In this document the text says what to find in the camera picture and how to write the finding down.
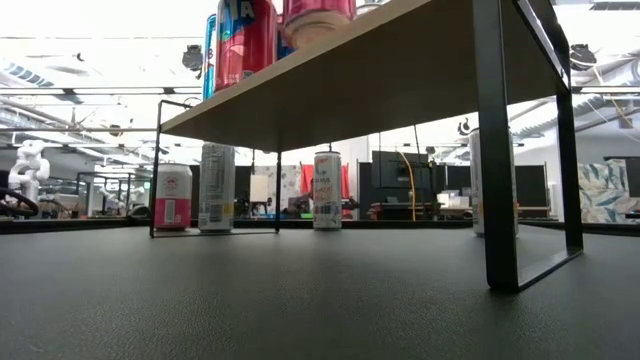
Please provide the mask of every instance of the red can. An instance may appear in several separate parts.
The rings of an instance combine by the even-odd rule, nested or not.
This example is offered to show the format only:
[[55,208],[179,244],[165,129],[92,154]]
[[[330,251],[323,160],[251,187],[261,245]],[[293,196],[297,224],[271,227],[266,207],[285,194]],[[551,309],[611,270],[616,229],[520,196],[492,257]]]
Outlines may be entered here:
[[191,224],[191,183],[189,166],[158,165],[156,191],[156,229],[184,230]]
[[216,91],[276,61],[276,16],[270,0],[220,0]]
[[284,0],[285,33],[296,49],[348,24],[355,16],[355,0]]

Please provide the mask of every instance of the shelf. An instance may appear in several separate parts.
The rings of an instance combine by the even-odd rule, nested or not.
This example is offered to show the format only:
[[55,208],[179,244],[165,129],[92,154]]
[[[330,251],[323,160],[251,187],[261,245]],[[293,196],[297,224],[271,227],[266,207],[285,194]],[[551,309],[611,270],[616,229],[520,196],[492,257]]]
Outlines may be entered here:
[[[541,20],[548,0],[531,0]],[[477,110],[472,0],[395,0],[167,121],[166,134],[288,151]],[[557,74],[503,1],[509,103]]]

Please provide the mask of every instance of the can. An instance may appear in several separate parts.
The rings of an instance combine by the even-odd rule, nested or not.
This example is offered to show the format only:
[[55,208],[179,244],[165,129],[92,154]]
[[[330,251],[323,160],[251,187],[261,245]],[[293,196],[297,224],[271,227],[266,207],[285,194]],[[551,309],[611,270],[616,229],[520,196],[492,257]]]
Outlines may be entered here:
[[316,153],[313,162],[313,228],[316,230],[342,228],[341,169],[340,153]]
[[216,91],[276,61],[276,10],[270,0],[220,0]]
[[296,49],[316,42],[355,16],[355,0],[284,0],[285,34]]
[[202,97],[206,100],[213,96],[216,86],[215,60],[216,60],[216,14],[207,19],[207,29],[204,37],[204,83],[202,86]]
[[284,35],[284,16],[278,15],[278,41],[276,44],[276,52],[278,55],[278,60],[287,57],[289,54],[295,51],[294,48],[290,47],[287,39]]
[[[469,134],[469,148],[471,151],[471,209],[473,212],[473,232],[476,236],[484,237],[484,212],[482,194],[482,166],[480,155],[480,131],[474,129]],[[518,200],[516,191],[516,167],[513,163],[513,138],[509,134],[509,149],[511,162],[511,195],[513,197],[513,229],[518,234]]]
[[160,164],[157,181],[155,227],[188,228],[191,224],[191,169],[183,164]]
[[235,148],[205,143],[200,162],[198,228],[202,232],[231,231],[235,201]]

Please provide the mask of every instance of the desk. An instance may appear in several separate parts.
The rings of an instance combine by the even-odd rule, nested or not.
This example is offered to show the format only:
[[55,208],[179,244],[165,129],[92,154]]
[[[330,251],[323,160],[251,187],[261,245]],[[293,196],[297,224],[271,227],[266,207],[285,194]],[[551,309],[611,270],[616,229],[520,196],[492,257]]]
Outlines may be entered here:
[[[283,151],[478,111],[487,280],[520,291],[582,252],[569,51],[548,0],[394,0],[164,124],[158,114],[154,176],[161,132],[277,152],[279,209]],[[520,274],[506,107],[554,95],[567,247]]]
[[[520,266],[563,240],[521,226]],[[0,358],[634,359],[640,242],[585,240],[597,255],[513,297],[471,229],[5,235]]]
[[[431,216],[431,204],[416,204],[416,219],[421,220],[423,211],[427,212],[428,217]],[[411,220],[412,216],[411,203],[373,203],[371,204],[371,220]],[[549,218],[549,207],[544,206],[523,206],[518,208],[519,218]],[[471,218],[471,207],[441,207],[438,213],[443,216],[451,216],[456,218]]]

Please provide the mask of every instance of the ceiling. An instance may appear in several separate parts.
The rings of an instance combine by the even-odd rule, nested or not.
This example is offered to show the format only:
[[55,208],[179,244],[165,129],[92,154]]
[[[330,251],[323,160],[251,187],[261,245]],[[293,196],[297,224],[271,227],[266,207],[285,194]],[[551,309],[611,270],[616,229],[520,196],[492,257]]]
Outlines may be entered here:
[[[182,65],[182,54],[188,45],[203,44],[205,22],[210,14],[216,12],[216,3],[211,0],[23,0],[8,8],[0,22],[0,86],[33,86],[3,76],[3,67],[19,64],[46,78],[55,87],[199,87],[201,79],[197,78],[196,72]],[[276,1],[275,5],[282,9],[281,1]],[[602,73],[640,55],[640,27],[637,26],[640,11],[595,12],[589,10],[590,4],[559,5],[555,8],[570,43],[589,44],[598,63],[602,64],[599,66]],[[593,70],[574,72],[572,76],[576,84],[595,79]],[[83,95],[79,97],[81,101],[76,102],[53,96],[14,97],[12,100],[65,120],[82,120],[86,127],[117,124],[138,128],[155,127],[159,99],[183,102],[189,97]],[[529,102],[511,106],[509,114],[522,113],[535,105],[536,102]],[[179,111],[179,108],[167,107],[165,119]],[[457,125],[465,118],[472,126],[477,124],[477,116],[470,114],[419,125],[420,143],[458,141]],[[590,129],[589,134],[598,132],[598,129]],[[154,140],[154,136],[153,133],[130,133],[126,140],[145,142]],[[108,134],[96,137],[104,142],[123,141]],[[371,137],[372,145],[377,146],[377,141],[377,136]],[[383,134],[385,146],[412,141],[415,142],[412,128]],[[173,155],[165,156],[165,159],[174,155],[181,160],[198,157],[198,141],[163,136],[163,143],[188,145],[171,152]],[[188,150],[189,146],[193,146],[193,150]],[[150,147],[142,151],[152,154]],[[250,157],[248,152],[243,156]]]

